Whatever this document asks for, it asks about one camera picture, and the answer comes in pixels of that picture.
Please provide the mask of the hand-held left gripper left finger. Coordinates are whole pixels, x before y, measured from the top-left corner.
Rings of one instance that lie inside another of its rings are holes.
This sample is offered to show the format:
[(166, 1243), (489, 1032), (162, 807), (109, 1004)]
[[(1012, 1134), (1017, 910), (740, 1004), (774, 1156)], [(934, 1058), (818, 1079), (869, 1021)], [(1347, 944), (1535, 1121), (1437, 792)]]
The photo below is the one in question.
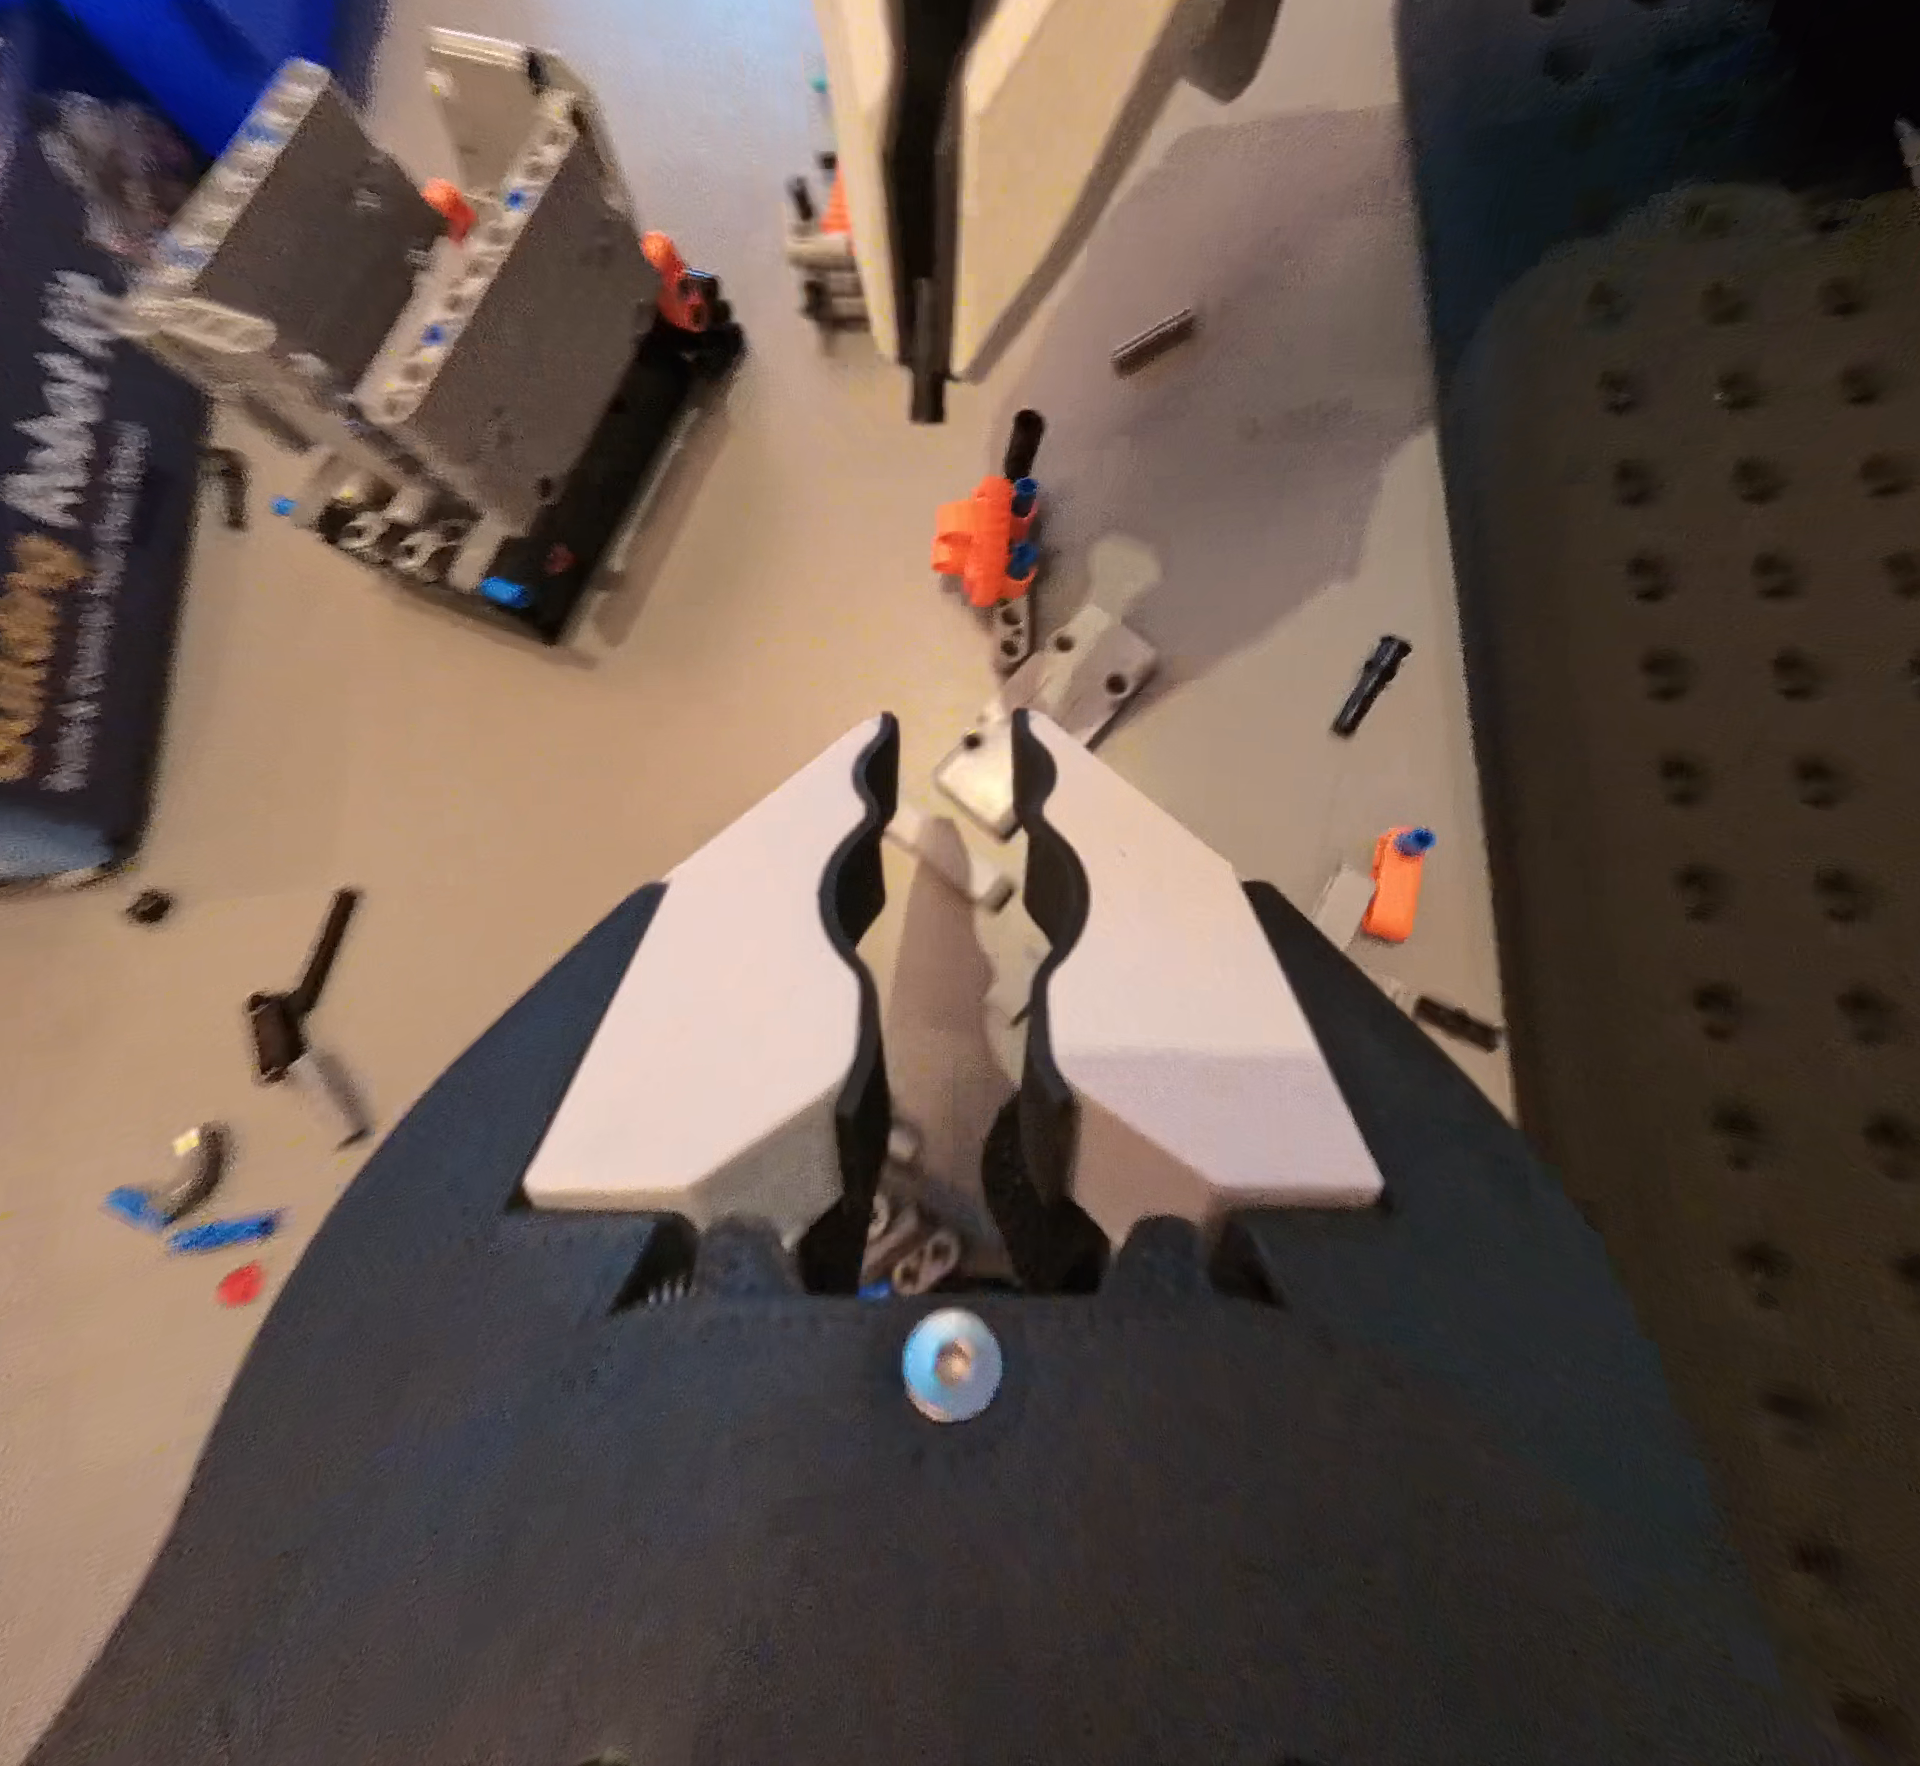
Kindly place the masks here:
[(893, 807), (898, 717), (872, 715), (662, 873), (530, 1207), (755, 1219), (797, 1248), (872, 1194), (892, 1099), (858, 940)]

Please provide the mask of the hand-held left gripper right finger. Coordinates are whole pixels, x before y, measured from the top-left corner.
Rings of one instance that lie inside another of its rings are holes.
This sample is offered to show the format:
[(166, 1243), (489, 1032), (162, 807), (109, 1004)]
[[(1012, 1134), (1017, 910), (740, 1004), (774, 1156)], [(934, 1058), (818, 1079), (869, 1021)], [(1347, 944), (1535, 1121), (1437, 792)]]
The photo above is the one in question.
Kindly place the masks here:
[(1045, 715), (1012, 717), (1017, 1168), (1109, 1243), (1144, 1219), (1365, 1211), (1376, 1162), (1235, 866)]

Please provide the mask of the light grey panel piece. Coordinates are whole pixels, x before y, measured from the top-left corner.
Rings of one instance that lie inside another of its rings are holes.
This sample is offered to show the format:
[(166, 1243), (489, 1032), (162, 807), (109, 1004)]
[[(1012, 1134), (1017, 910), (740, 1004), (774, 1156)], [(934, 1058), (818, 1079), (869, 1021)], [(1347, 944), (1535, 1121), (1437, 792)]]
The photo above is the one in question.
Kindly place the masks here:
[(1109, 607), (1089, 602), (1045, 633), (1031, 711), (1097, 747), (1158, 672), (1158, 651)]

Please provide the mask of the orange connector block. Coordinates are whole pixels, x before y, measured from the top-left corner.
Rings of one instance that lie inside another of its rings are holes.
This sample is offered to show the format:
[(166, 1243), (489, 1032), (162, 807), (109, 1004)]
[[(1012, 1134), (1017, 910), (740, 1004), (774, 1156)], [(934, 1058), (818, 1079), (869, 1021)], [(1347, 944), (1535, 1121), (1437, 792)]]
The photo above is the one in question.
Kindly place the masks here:
[(940, 503), (930, 563), (985, 630), (992, 672), (1012, 675), (1035, 651), (1041, 484), (1035, 476), (985, 476), (972, 497)]

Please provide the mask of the small orange piece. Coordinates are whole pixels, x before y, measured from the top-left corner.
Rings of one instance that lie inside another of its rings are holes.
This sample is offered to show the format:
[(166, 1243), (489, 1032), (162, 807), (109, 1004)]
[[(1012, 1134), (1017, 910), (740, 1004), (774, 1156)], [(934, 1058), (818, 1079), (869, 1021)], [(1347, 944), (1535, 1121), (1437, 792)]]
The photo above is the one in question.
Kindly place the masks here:
[(1421, 918), (1424, 860), (1437, 847), (1429, 822), (1396, 822), (1373, 839), (1370, 860), (1370, 898), (1362, 912), (1362, 934), (1386, 944), (1402, 944)]

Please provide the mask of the small orange grey subassembly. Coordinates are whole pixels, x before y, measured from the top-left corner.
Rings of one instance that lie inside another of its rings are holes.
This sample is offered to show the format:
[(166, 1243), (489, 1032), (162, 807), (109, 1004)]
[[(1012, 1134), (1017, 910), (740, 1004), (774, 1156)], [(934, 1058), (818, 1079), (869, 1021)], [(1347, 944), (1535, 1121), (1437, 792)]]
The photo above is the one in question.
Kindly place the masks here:
[(869, 300), (851, 249), (851, 204), (831, 145), (812, 171), (786, 181), (780, 254), (797, 281), (797, 307), (823, 337), (869, 333)]

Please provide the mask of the loose black pin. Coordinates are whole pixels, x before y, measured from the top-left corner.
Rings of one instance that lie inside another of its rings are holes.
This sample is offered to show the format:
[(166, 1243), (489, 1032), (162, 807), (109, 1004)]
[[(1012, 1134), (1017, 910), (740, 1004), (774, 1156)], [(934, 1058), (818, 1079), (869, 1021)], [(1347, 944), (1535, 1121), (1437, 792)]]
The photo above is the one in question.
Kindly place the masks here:
[(1381, 633), (1373, 651), (1362, 658), (1353, 688), (1345, 693), (1340, 711), (1333, 715), (1333, 737), (1353, 740), (1358, 727), (1370, 717), (1376, 696), (1391, 688), (1399, 675), (1402, 658), (1411, 655), (1411, 644), (1402, 633)]

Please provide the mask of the black angled axle piece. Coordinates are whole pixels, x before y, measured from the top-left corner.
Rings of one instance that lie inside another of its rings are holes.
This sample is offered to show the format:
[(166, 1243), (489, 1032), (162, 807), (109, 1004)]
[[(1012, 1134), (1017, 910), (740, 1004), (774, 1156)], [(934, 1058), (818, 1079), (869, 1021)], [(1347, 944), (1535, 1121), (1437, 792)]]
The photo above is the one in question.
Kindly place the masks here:
[(312, 1012), (322, 1002), (342, 944), (349, 939), (358, 887), (342, 887), (329, 898), (322, 924), (307, 950), (301, 976), (291, 990), (259, 990), (244, 1002), (250, 1033), (250, 1079), (280, 1083), (312, 1054)]

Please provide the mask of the grey black robot model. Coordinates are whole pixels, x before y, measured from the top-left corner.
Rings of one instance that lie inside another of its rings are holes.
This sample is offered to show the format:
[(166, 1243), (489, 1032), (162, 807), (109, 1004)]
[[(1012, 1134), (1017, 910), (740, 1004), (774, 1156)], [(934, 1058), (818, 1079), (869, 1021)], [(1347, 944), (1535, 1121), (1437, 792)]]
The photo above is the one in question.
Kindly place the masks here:
[(559, 646), (745, 357), (713, 275), (638, 221), (564, 53), (429, 29), (454, 181), (285, 59), (127, 300), (127, 333), (314, 466), (295, 521)]

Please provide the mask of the blue robot kit box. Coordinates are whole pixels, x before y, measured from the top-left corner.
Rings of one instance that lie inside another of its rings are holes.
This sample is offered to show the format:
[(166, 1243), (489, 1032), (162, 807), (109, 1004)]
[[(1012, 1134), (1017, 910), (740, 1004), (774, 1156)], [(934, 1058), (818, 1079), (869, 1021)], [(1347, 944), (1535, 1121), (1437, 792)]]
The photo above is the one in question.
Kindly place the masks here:
[(207, 160), (53, 0), (0, 17), (0, 879), (147, 835), (207, 400), (121, 302)]

